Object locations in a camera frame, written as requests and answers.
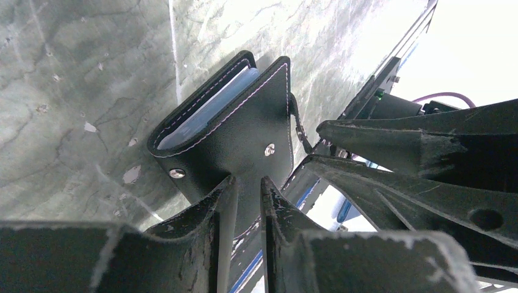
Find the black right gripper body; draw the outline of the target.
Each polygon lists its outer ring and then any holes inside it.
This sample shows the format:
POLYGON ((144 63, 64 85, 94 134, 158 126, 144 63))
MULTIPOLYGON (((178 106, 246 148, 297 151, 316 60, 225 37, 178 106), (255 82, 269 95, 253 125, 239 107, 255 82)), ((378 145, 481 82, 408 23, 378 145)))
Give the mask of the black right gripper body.
POLYGON ((341 120, 379 120, 409 118, 458 110, 457 107, 435 101, 434 98, 462 98, 460 93, 434 93, 413 101, 393 96, 383 90, 360 93, 347 106, 341 120))

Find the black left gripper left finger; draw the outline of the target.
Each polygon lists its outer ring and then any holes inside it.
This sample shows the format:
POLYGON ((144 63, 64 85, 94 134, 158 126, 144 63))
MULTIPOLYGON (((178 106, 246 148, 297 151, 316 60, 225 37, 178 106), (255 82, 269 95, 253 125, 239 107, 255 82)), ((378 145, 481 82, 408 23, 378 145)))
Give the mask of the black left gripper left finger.
POLYGON ((146 231, 123 222, 1 222, 2 292, 226 292, 238 183, 146 231))

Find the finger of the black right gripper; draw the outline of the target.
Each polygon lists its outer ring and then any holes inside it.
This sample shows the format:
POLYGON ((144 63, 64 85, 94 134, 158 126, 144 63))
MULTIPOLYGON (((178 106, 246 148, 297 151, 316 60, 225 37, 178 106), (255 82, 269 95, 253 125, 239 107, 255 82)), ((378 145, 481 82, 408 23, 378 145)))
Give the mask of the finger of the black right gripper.
POLYGON ((378 230, 440 231, 472 264, 517 268, 517 194, 474 189, 313 154, 304 168, 338 189, 378 230))
POLYGON ((517 101, 382 120, 326 120, 317 133, 395 173, 517 192, 517 101))

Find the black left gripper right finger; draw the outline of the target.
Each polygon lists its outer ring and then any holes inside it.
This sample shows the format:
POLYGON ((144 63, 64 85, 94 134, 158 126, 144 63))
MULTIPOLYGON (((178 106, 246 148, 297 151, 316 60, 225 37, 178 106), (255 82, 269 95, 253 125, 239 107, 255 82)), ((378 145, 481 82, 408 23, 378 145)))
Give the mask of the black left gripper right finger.
POLYGON ((328 231, 260 184, 266 292, 478 292, 465 250, 437 232, 328 231))

